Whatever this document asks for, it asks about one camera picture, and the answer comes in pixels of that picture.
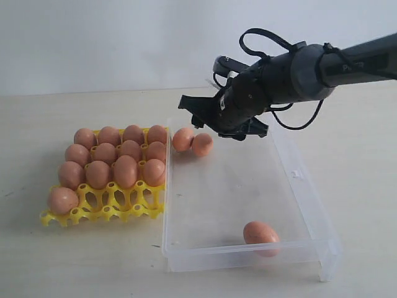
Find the egg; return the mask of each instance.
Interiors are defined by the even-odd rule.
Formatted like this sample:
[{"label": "egg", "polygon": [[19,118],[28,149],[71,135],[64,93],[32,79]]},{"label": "egg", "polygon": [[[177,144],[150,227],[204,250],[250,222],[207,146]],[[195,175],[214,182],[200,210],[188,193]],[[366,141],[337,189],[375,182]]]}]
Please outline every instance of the egg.
[{"label": "egg", "polygon": [[99,144],[98,147],[94,150],[93,159],[101,160],[110,166],[117,159],[116,148],[110,143]]},{"label": "egg", "polygon": [[127,140],[122,143],[120,147],[120,151],[118,153],[119,156],[122,155],[129,155],[132,157],[136,162],[142,160],[142,149],[136,141]]},{"label": "egg", "polygon": [[143,166],[143,179],[149,186],[162,185],[166,180],[166,165],[161,160],[148,160]]},{"label": "egg", "polygon": [[120,132],[115,127],[105,126],[98,133],[98,144],[110,143],[116,147],[121,142]]},{"label": "egg", "polygon": [[61,186],[77,190],[85,182],[84,169],[74,161],[65,161],[58,169],[58,179]]},{"label": "egg", "polygon": [[198,157],[208,155],[213,148],[212,137],[207,133],[200,133],[196,135],[192,142],[192,150]]},{"label": "egg", "polygon": [[65,160],[74,161],[82,167],[91,162],[91,154],[88,149],[80,144],[72,144],[65,151]]},{"label": "egg", "polygon": [[153,142],[167,143],[167,130],[161,125],[154,125],[148,131],[148,144]]},{"label": "egg", "polygon": [[194,139],[194,132],[190,128],[183,128],[178,130],[174,137],[172,138],[172,145],[174,149],[178,152],[187,151],[192,146],[192,142]]},{"label": "egg", "polygon": [[112,170],[101,160],[93,161],[86,169],[86,179],[92,188],[103,189],[112,180]]},{"label": "egg", "polygon": [[69,188],[54,187],[48,195],[47,205],[55,215],[65,215],[79,205],[79,197]]},{"label": "egg", "polygon": [[[247,244],[280,242],[280,238],[275,230],[264,222],[255,221],[247,223],[244,227],[243,235]],[[275,256],[279,251],[279,249],[262,250],[257,253],[261,256]]]},{"label": "egg", "polygon": [[146,160],[161,160],[166,163],[167,148],[161,142],[153,142],[146,149]]},{"label": "egg", "polygon": [[73,143],[83,145],[90,150],[97,145],[97,138],[91,129],[79,129],[74,134]]},{"label": "egg", "polygon": [[138,179],[138,163],[129,155],[120,156],[113,168],[114,181],[122,189],[134,186]]},{"label": "egg", "polygon": [[130,125],[124,130],[123,133],[123,142],[127,140],[133,140],[139,145],[142,145],[145,142],[145,134],[139,126]]}]

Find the white table surface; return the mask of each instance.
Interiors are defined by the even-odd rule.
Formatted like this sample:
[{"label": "white table surface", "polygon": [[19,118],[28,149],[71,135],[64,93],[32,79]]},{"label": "white table surface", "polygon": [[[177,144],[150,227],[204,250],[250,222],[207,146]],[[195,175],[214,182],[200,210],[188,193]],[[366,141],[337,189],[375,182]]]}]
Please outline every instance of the white table surface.
[{"label": "white table surface", "polygon": [[[333,281],[317,264],[166,273],[162,217],[43,227],[56,167],[80,127],[185,117],[181,94],[212,88],[0,97],[0,297],[394,297],[397,84],[337,89],[297,142],[344,246]],[[314,103],[282,118],[301,124]]]}]

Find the clear plastic container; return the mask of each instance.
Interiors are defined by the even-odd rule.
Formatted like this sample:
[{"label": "clear plastic container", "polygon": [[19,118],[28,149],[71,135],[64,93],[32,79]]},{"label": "clear plastic container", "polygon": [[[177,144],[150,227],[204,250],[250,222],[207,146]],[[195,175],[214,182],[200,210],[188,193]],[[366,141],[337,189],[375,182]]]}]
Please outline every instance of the clear plastic container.
[{"label": "clear plastic container", "polygon": [[[269,134],[243,142],[213,136],[205,158],[168,146],[163,254],[171,271],[196,271],[319,261],[320,280],[331,280],[340,241],[296,146],[268,117]],[[171,119],[170,134],[186,126]],[[244,226],[269,224],[280,243],[247,245]],[[260,250],[280,248],[274,257]]]}]

